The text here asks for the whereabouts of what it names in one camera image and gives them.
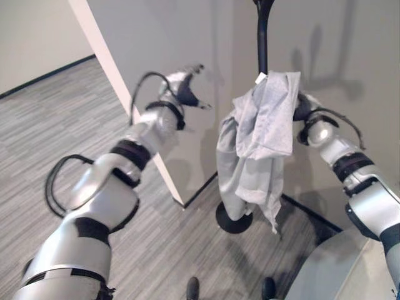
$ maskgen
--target white tag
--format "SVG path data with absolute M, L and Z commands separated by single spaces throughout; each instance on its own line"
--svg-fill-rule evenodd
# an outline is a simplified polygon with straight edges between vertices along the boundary
M 258 75 L 257 79 L 256 79 L 256 84 L 259 84 L 261 81 L 263 81 L 263 79 L 267 77 L 266 74 L 264 74 L 263 72 L 260 72 L 260 74 Z

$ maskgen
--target black cable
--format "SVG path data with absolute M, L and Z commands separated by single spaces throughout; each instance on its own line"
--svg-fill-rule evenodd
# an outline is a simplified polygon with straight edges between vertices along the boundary
M 313 114 L 313 113 L 315 113 L 315 112 L 318 112 L 318 111 L 325 111 L 325 112 L 327 112 L 327 113 L 329 113 L 329 114 L 333 114 L 334 116 L 338 117 L 340 120 L 342 120 L 342 121 L 348 123 L 348 124 L 355 130 L 355 132 L 357 133 L 358 140 L 359 140 L 359 147 L 360 147 L 362 150 L 365 150 L 365 149 L 366 149 L 365 146 L 364 146 L 363 134 L 361 133 L 361 130 L 360 130 L 353 122 L 351 122 L 346 116 L 344 116 L 344 115 L 342 115 L 342 114 L 339 114 L 338 112 L 333 111 L 332 109 L 329 109 L 329 108 L 317 107 L 316 109 L 314 109 L 313 111 L 311 111 L 311 112 L 308 114 L 308 116 L 307 116 L 306 119 L 308 119 L 308 118 L 310 117 L 311 114 Z
M 172 96 L 173 96 L 174 98 L 176 98 L 176 95 L 174 94 L 173 90 L 171 89 L 171 85 L 170 85 L 170 83 L 169 83 L 167 77 L 165 77 L 165 76 L 162 75 L 161 73 L 154 72 L 154 71 L 146 72 L 146 73 L 142 76 L 142 78 L 139 80 L 139 82 L 136 84 L 135 90 L 134 90 L 133 95 L 132 95 L 132 98 L 131 98 L 131 105 L 130 105 L 130 107 L 129 107 L 129 125 L 130 125 L 130 126 L 133 125 L 133 106 L 134 106 L 134 104 L 135 104 L 135 102 L 136 102 L 136 97 L 138 96 L 139 89 L 140 89 L 142 83 L 143 83 L 147 78 L 149 78 L 149 77 L 151 77 L 151 76 L 158 76 L 158 77 L 160 77 L 162 80 L 164 80 L 164 82 L 166 83 L 166 86 L 167 86 L 166 91 L 169 91 L 169 92 L 172 94 Z
M 54 182 L 56 180 L 58 172 L 69 159 L 80 159 L 83 163 L 86 164 L 92 164 L 94 162 L 92 159 L 84 157 L 80 154 L 68 155 L 61 158 L 47 175 L 46 183 L 44 184 L 44 199 L 49 209 L 60 218 L 63 218 L 65 216 L 67 209 L 62 206 L 54 197 Z

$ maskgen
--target round black base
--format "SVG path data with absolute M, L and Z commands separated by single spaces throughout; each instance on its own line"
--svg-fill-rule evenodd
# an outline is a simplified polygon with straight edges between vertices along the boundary
M 217 207 L 216 219 L 219 227 L 221 227 L 227 233 L 236 234 L 243 233 L 250 227 L 253 221 L 253 214 L 250 214 L 248 216 L 244 215 L 239 220 L 232 221 L 225 210 L 224 203 L 221 202 Z

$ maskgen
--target black shoe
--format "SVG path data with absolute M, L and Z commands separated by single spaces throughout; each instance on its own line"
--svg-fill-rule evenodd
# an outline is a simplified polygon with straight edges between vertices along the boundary
M 275 282 L 271 277 L 265 277 L 262 282 L 262 300 L 274 299 L 276 295 Z
M 196 277 L 192 277 L 187 282 L 186 300 L 199 300 L 200 282 Z

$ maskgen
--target gray carpet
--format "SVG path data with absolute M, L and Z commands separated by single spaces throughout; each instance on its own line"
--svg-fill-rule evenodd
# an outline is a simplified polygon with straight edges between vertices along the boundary
M 96 158 L 127 130 L 127 117 L 97 60 L 92 59 L 0 100 L 0 298 L 18 288 L 25 262 L 60 223 L 43 201 L 47 172 L 62 156 Z M 56 183 L 61 201 L 85 166 L 68 163 Z M 287 293 L 304 260 L 333 233 L 283 203 L 281 236 L 256 211 L 248 231 L 218 228 L 215 179 L 182 210 L 151 162 L 138 187 L 141 208 L 111 236 L 109 286 L 116 299 L 184 299 L 187 280 L 201 299 L 260 299 L 264 276 Z

